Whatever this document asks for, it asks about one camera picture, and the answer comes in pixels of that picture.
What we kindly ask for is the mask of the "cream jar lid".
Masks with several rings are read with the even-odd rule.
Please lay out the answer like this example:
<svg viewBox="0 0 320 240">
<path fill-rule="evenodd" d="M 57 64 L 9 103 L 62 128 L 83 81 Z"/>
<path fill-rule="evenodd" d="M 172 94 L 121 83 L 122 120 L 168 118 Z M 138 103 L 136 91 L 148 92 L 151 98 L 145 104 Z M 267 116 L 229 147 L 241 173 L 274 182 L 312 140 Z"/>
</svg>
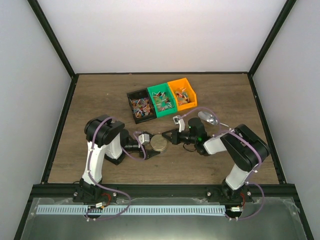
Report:
<svg viewBox="0 0 320 240">
<path fill-rule="evenodd" d="M 162 149 L 168 146 L 168 141 L 161 134 L 156 134 L 151 138 L 150 146 L 152 149 Z"/>
</svg>

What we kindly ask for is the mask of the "green candy bin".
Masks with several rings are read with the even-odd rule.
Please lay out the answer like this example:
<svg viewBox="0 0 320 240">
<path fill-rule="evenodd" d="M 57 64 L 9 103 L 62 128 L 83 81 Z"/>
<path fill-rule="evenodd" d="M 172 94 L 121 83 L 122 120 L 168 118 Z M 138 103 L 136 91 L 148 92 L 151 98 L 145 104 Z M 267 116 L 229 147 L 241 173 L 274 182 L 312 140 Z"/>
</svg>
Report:
<svg viewBox="0 0 320 240">
<path fill-rule="evenodd" d="M 153 85 L 147 88 L 157 118 L 161 118 L 178 111 L 175 98 L 167 83 Z"/>
</svg>

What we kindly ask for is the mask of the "metal scoop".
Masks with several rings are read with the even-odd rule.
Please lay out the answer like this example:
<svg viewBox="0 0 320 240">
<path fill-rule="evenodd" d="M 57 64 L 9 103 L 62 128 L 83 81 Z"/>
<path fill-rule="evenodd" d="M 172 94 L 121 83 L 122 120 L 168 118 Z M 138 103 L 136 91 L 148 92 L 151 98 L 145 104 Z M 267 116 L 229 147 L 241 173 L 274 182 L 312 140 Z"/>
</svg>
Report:
<svg viewBox="0 0 320 240">
<path fill-rule="evenodd" d="M 211 114 L 211 113 L 209 113 L 207 111 L 199 111 L 197 115 L 201 120 L 204 120 L 205 122 L 207 122 L 207 123 L 209 123 L 211 125 L 214 125 L 214 126 L 222 125 L 224 127 L 229 127 L 225 123 L 220 123 L 218 121 L 218 118 L 215 115 L 213 115 L 213 114 Z"/>
</svg>

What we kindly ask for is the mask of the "orange candy bin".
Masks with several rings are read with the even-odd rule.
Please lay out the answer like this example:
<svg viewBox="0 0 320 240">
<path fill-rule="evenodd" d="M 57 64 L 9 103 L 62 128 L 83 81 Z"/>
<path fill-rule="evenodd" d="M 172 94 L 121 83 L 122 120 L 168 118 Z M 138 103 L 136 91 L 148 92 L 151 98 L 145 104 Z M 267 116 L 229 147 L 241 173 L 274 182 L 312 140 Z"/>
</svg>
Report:
<svg viewBox="0 0 320 240">
<path fill-rule="evenodd" d="M 167 82 L 177 105 L 177 111 L 198 106 L 197 95 L 186 77 Z"/>
</svg>

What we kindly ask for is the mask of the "black candy bin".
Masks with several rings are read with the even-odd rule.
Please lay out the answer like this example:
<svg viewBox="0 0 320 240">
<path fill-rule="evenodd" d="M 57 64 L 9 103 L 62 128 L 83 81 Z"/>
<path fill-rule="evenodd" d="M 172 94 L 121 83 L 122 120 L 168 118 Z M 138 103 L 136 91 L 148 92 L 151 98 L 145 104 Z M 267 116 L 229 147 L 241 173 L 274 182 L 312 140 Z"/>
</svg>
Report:
<svg viewBox="0 0 320 240">
<path fill-rule="evenodd" d="M 129 92 L 126 96 L 136 124 L 157 118 L 155 107 L 146 88 Z"/>
</svg>

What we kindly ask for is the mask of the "clear plastic jar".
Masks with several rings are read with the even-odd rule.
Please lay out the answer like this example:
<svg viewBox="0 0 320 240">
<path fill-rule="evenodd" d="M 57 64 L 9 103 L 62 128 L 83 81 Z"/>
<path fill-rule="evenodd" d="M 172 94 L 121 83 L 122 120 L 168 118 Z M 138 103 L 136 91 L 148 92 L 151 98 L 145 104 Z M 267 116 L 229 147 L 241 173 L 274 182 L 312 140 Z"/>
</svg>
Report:
<svg viewBox="0 0 320 240">
<path fill-rule="evenodd" d="M 153 148 L 153 150 L 156 151 L 156 152 L 165 153 L 166 150 L 167 150 L 167 147 L 164 147 L 164 148 L 161 148 L 161 149 Z"/>
</svg>

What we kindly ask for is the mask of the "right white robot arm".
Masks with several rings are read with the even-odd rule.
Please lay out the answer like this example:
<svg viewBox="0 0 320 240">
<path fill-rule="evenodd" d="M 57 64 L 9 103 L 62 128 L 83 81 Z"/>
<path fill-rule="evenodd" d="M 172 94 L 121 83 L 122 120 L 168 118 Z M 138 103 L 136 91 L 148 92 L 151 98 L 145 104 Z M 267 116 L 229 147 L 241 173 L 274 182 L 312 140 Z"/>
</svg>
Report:
<svg viewBox="0 0 320 240">
<path fill-rule="evenodd" d="M 188 121 L 187 130 L 180 127 L 161 135 L 173 145 L 193 145 L 195 151 L 202 156 L 228 152 L 234 165 L 222 181 L 221 192 L 229 202 L 240 196 L 241 188 L 248 183 L 250 175 L 257 172 L 271 154 L 269 146 L 245 124 L 225 130 L 219 135 L 209 136 L 201 119 L 193 117 Z"/>
</svg>

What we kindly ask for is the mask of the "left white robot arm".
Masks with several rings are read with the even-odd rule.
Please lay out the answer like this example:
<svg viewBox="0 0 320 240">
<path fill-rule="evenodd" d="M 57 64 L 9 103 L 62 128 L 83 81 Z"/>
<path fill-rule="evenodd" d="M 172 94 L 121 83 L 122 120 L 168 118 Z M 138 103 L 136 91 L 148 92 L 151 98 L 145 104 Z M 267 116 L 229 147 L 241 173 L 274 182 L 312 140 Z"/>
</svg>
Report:
<svg viewBox="0 0 320 240">
<path fill-rule="evenodd" d="M 101 115 L 87 122 L 84 127 L 87 140 L 87 159 L 79 186 L 89 201 L 97 202 L 102 196 L 102 167 L 104 160 L 119 165 L 130 153 L 139 153 L 137 160 L 148 160 L 161 152 L 146 149 L 154 137 L 147 131 L 138 131 L 131 136 L 125 124 L 109 115 Z"/>
</svg>

